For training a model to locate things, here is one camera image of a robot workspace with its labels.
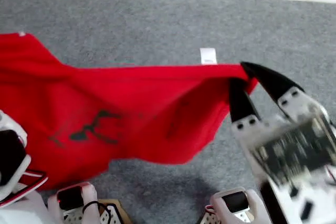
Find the white robot part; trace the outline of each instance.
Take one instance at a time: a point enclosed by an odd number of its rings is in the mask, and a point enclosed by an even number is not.
[[[0,131],[13,130],[19,136],[24,148],[27,146],[27,133],[9,115],[0,110]]]
[[[239,187],[220,191],[210,198],[210,203],[222,224],[271,224],[263,201],[253,190]]]
[[[65,202],[67,200],[74,200],[74,197],[80,197],[75,199],[75,204]],[[57,191],[55,195],[49,197],[48,210],[58,221],[58,224],[100,224],[100,215],[96,204],[88,206],[84,213],[82,212],[83,207],[93,201],[97,201],[97,192],[95,187],[89,182],[83,182],[63,188]]]

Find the white tag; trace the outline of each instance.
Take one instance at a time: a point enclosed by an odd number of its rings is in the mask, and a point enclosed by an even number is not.
[[[217,64],[215,48],[200,48],[200,52],[201,52],[201,63],[203,65]]]

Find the red fabric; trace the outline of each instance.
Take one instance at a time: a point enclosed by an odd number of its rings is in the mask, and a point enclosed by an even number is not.
[[[0,35],[0,109],[27,131],[44,189],[92,177],[113,158],[189,161],[228,113],[231,77],[248,79],[240,65],[79,69],[32,35]]]

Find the gray carpet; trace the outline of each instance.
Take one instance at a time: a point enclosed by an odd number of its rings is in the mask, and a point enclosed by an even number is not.
[[[76,67],[190,65],[199,48],[218,62],[252,61],[302,84],[336,115],[336,5],[271,0],[0,0],[0,32],[36,35]],[[276,107],[259,87],[262,115]],[[196,223],[211,194],[254,187],[246,160],[223,123],[186,165],[113,161],[92,179],[100,198],[119,198],[135,223]]]

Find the red shirt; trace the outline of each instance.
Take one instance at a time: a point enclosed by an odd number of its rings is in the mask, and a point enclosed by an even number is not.
[[[32,35],[0,35],[0,109],[28,133],[29,168],[49,176],[43,189],[114,158],[188,162],[229,112],[232,77],[248,80],[240,65],[79,69]]]

